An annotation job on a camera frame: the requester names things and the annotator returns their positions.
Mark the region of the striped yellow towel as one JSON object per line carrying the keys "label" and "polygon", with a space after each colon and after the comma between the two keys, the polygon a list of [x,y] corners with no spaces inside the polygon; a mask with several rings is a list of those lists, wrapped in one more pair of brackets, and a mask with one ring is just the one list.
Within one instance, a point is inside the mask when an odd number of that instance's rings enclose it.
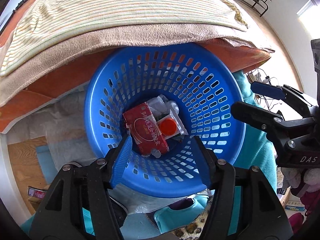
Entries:
{"label": "striped yellow towel", "polygon": [[71,37],[125,25],[204,23],[246,31],[229,0],[36,0],[16,25],[1,56],[1,76]]}

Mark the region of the teal cloth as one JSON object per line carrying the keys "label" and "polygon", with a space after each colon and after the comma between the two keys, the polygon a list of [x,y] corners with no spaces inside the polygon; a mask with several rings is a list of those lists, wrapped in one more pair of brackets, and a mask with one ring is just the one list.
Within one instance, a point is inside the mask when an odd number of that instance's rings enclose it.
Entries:
{"label": "teal cloth", "polygon": [[[251,91],[251,85],[242,70],[234,72],[235,78],[245,103],[257,106]],[[277,168],[274,157],[274,146],[267,140],[266,133],[249,125],[246,126],[245,138],[234,166],[248,169],[258,166],[264,173],[272,189],[277,189]]]}

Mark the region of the red paper box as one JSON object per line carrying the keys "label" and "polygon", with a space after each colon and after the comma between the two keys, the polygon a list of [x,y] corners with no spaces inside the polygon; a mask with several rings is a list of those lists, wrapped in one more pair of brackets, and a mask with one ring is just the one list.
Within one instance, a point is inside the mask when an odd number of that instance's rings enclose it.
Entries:
{"label": "red paper box", "polygon": [[146,102],[123,113],[123,118],[141,155],[157,152],[158,157],[169,151],[169,146]]}

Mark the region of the blue plastic trash basket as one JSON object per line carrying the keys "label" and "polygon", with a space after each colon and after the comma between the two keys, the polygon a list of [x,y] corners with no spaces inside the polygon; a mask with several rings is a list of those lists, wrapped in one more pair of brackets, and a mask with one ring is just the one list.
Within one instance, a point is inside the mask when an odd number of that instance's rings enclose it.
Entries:
{"label": "blue plastic trash basket", "polygon": [[218,158],[233,164],[242,148],[245,125],[231,115],[242,100],[228,68],[195,43],[164,47],[116,49],[95,71],[86,94],[84,123],[89,145],[98,158],[131,135],[123,113],[146,102],[157,125],[172,118],[169,151],[141,155],[132,137],[132,151],[121,184],[159,198],[178,198],[204,190],[191,153],[198,136]]}

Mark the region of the orange plastic cap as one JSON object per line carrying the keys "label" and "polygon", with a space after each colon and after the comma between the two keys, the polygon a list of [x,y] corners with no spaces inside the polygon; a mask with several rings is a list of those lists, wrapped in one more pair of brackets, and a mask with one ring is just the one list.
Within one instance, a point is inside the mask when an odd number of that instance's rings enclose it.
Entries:
{"label": "orange plastic cap", "polygon": [[165,118],[163,121],[159,123],[159,129],[164,135],[170,136],[174,135],[177,131],[177,125],[174,119]]}

